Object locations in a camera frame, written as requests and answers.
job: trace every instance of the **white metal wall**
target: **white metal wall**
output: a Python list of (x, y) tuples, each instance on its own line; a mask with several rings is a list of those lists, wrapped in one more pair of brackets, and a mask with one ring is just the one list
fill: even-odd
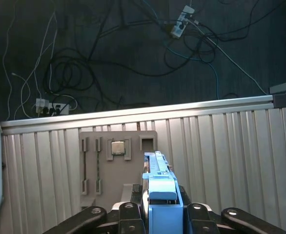
[(286, 230), (286, 109), (268, 109), (4, 136), (0, 234), (40, 234), (76, 214), (79, 132), (129, 130), (157, 131), (193, 202), (217, 213), (238, 207)]

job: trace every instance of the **electrical outlet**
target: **electrical outlet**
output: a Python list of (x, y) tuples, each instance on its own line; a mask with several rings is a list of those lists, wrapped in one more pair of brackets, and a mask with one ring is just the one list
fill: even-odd
[(186, 5), (181, 12), (178, 21), (175, 26), (173, 26), (171, 30), (171, 35), (173, 38), (179, 39), (182, 36), (182, 33), (184, 32), (188, 22), (185, 21), (187, 17), (192, 17), (194, 14), (195, 10), (188, 5)]

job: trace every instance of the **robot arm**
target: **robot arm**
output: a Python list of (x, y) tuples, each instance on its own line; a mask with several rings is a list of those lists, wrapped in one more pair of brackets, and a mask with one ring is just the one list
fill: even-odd
[(44, 234), (286, 234), (238, 208), (218, 215), (191, 203), (161, 152), (145, 153), (143, 172), (143, 185), (133, 185), (129, 202), (116, 203), (109, 213), (88, 207)]

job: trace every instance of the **screw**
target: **screw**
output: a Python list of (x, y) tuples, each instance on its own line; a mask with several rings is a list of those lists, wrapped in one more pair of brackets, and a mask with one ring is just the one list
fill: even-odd
[(194, 207), (194, 209), (196, 209), (196, 210), (199, 210), (199, 209), (201, 208), (201, 206), (200, 206), (199, 204), (195, 204), (193, 207)]
[(227, 211), (230, 215), (237, 215), (237, 212), (234, 210), (228, 210)]
[(209, 227), (203, 227), (204, 232), (209, 232)]
[(91, 211), (91, 213), (93, 213), (93, 214), (101, 213), (101, 209), (99, 209), (99, 208), (94, 208), (94, 209)]
[(126, 208), (133, 208), (133, 205), (131, 203), (128, 203), (125, 205)]

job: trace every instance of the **power strip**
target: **power strip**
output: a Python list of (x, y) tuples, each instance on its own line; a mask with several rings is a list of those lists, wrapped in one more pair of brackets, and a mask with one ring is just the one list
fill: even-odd
[(62, 104), (62, 103), (49, 103), (49, 113), (51, 112), (51, 110), (54, 110), (54, 112), (56, 112), (56, 110), (58, 109), (60, 112), (61, 116), (66, 116), (69, 115), (69, 108), (70, 106), (67, 104)]
[(70, 106), (67, 104), (62, 104), (62, 103), (52, 103), (49, 102), (49, 100), (45, 99), (36, 99), (36, 113), (37, 114), (43, 114), (43, 109), (48, 108), (48, 113), (51, 115), (54, 113), (56, 114), (56, 111), (61, 111), (59, 115), (65, 116), (69, 115), (69, 108)]
[(185, 21), (185, 19), (192, 17), (194, 12), (195, 12), (195, 10), (193, 8), (189, 7), (188, 5), (186, 5), (184, 7), (183, 11), (181, 12), (181, 14), (178, 18), (176, 25), (173, 26), (173, 28), (171, 30), (171, 35), (173, 38), (179, 39), (182, 36), (182, 34), (183, 34), (187, 24), (188, 24), (188, 22)]

